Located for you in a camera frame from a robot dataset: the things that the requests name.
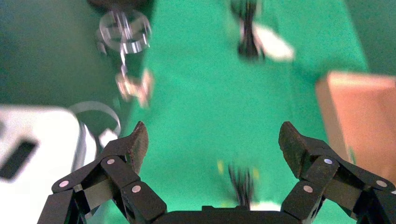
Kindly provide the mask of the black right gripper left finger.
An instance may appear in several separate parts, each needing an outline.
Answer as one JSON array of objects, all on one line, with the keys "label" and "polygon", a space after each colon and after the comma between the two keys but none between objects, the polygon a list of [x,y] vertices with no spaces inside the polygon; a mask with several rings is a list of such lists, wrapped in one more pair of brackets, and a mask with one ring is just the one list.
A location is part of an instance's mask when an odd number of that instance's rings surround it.
[{"label": "black right gripper left finger", "polygon": [[139,177],[148,142],[138,122],[129,136],[110,141],[94,161],[57,180],[38,223],[85,224],[109,200],[131,224],[156,222],[167,206]]}]

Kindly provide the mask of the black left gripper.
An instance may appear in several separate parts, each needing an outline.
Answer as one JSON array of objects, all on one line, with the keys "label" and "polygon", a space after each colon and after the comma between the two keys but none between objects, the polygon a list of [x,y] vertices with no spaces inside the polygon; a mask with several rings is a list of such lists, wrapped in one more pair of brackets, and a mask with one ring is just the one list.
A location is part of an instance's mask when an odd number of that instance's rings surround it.
[{"label": "black left gripper", "polygon": [[[125,55],[125,65],[127,69],[127,75],[132,78],[141,78],[143,73],[143,61],[145,57],[146,51],[143,50],[138,53],[131,53]],[[107,49],[107,57],[111,62],[111,71],[114,75],[121,73],[121,55],[120,52]]]}]

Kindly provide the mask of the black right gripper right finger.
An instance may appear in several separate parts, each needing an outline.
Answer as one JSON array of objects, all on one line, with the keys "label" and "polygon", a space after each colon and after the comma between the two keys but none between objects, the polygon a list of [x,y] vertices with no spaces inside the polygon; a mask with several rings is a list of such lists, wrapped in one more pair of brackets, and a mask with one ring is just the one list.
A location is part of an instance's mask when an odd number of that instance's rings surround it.
[{"label": "black right gripper right finger", "polygon": [[395,223],[396,188],[389,180],[347,162],[327,143],[302,135],[288,121],[281,125],[278,143],[298,179],[281,211],[298,223],[312,223],[326,200],[359,224]]}]

